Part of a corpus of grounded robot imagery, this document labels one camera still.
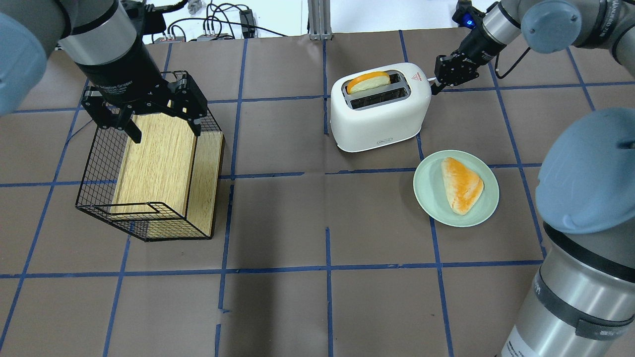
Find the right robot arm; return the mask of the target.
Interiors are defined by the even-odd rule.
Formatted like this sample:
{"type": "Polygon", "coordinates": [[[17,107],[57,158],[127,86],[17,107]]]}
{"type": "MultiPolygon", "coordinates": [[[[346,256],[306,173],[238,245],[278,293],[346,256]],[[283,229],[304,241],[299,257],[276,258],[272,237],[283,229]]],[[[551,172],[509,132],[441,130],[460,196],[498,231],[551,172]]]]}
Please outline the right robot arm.
{"type": "MultiPolygon", "coordinates": [[[[470,32],[437,57],[433,94],[478,77],[519,35],[540,54],[605,48],[634,72],[632,0],[501,0],[485,12],[459,0],[452,20],[470,32]]],[[[634,110],[608,108],[549,149],[536,203],[552,247],[502,357],[603,357],[634,323],[634,136],[634,110]]]]}

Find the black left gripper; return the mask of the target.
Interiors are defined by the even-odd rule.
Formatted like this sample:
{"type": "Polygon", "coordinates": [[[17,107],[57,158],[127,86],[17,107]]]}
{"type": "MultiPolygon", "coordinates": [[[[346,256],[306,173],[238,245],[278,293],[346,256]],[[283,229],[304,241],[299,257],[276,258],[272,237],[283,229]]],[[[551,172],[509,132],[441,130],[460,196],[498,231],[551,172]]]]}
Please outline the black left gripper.
{"type": "Polygon", "coordinates": [[[141,130],[132,120],[134,113],[164,112],[185,120],[193,134],[200,136],[208,100],[188,72],[164,72],[174,79],[167,82],[143,43],[133,43],[127,54],[109,63],[77,65],[92,84],[84,89],[81,104],[98,128],[124,131],[139,144],[141,130]]]}

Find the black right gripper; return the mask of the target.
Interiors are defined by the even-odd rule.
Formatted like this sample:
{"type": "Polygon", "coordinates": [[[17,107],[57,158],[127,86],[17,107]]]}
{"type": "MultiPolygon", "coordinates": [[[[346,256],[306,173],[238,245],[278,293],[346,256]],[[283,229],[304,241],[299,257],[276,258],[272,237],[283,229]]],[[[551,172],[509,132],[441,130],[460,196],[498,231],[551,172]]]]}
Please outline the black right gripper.
{"type": "Polygon", "coordinates": [[[435,60],[435,83],[432,95],[448,86],[454,87],[479,77],[478,68],[488,64],[506,44],[496,41],[483,27],[474,27],[451,55],[438,55],[435,60]]]}

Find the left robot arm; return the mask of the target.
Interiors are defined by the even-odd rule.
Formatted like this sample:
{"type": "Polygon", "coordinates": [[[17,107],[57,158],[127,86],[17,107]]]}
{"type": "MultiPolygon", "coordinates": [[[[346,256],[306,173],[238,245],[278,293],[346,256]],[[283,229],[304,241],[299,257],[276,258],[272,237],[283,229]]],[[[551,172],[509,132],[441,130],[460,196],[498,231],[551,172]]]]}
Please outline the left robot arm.
{"type": "Polygon", "coordinates": [[[196,136],[209,116],[206,97],[186,71],[166,81],[143,36],[166,29],[163,15],[188,4],[155,7],[144,0],[3,0],[0,3],[0,111],[13,113],[36,84],[56,47],[89,80],[81,105],[101,129],[124,131],[135,143],[134,115],[188,122],[196,136]]]}

